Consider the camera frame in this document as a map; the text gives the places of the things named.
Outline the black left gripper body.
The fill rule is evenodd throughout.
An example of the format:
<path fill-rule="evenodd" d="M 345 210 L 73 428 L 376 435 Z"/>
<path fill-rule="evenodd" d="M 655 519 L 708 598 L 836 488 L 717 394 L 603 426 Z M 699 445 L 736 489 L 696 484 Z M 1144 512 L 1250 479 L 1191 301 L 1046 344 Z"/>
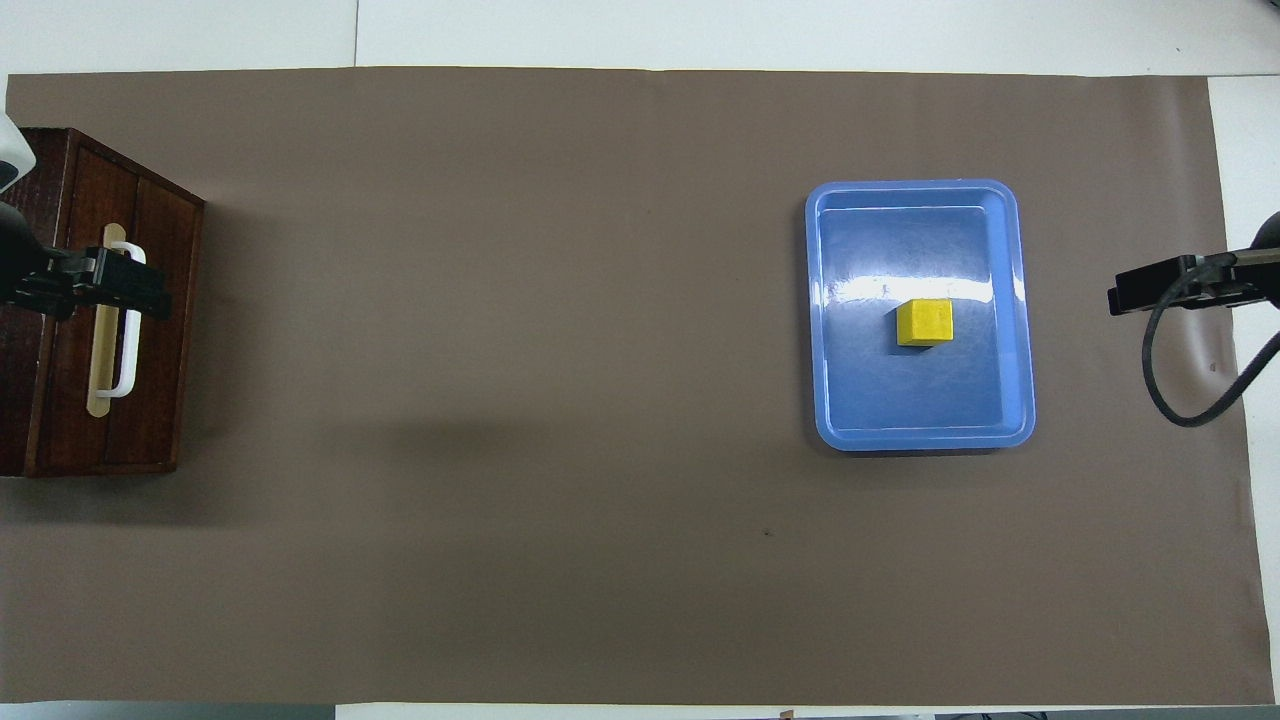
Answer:
<path fill-rule="evenodd" d="M 67 252 L 56 249 L 20 250 L 20 307 L 56 320 L 70 319 L 78 307 L 101 304 L 91 281 L 101 249 Z"/>

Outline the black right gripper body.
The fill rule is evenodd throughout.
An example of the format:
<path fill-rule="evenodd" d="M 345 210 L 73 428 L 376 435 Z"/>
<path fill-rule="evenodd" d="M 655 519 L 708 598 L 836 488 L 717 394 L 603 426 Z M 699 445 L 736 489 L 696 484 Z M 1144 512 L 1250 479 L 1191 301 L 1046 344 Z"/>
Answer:
<path fill-rule="evenodd" d="M 1249 281 L 1235 277 L 1236 252 L 1217 252 L 1194 256 L 1187 268 L 1192 279 L 1180 295 L 1180 307 L 1201 310 L 1207 307 L 1240 307 L 1263 301 L 1263 291 Z"/>

